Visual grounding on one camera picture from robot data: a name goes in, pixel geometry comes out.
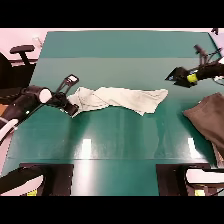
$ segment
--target yellow label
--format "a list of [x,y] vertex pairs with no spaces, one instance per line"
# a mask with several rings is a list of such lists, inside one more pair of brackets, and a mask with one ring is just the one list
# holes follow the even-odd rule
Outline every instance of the yellow label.
[[188,82],[196,82],[198,81],[196,74],[188,75],[187,76]]
[[29,193],[27,193],[27,196],[37,196],[37,190],[30,191]]
[[195,190],[194,191],[195,196],[205,196],[204,190]]

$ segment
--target green table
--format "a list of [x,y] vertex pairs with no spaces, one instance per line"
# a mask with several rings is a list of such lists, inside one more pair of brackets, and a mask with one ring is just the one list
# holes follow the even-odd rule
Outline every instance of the green table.
[[[164,81],[175,67],[198,64],[195,44],[208,52],[216,49],[208,33],[48,33],[31,84],[55,90],[75,74],[80,78],[76,88],[168,89],[169,94],[154,114],[143,117],[109,107],[71,119],[44,107],[15,132],[3,174],[21,162],[74,163],[72,195],[158,195],[155,164],[214,165],[211,144],[182,111],[223,87],[211,80],[191,89]],[[189,147],[189,138],[196,149]]]

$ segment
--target crumpled white towel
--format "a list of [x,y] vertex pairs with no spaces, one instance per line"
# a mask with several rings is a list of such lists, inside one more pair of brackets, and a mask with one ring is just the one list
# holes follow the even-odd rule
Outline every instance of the crumpled white towel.
[[68,96],[68,100],[79,106],[74,116],[82,111],[99,110],[108,106],[126,107],[143,116],[144,113],[154,113],[167,95],[166,89],[143,91],[101,87],[94,91],[80,87],[75,94]]

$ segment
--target brown towel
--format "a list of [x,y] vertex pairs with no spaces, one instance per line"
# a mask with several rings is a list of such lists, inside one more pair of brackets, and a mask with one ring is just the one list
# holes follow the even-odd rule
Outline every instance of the brown towel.
[[224,158],[224,96],[221,93],[207,96],[183,113]]

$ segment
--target office chair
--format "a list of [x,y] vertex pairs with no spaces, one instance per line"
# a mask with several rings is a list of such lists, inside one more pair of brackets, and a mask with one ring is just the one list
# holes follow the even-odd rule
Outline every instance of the office chair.
[[11,54],[19,53],[24,65],[12,66],[10,61],[0,53],[0,104],[10,104],[22,88],[29,86],[36,63],[30,64],[26,52],[34,51],[33,45],[13,47]]

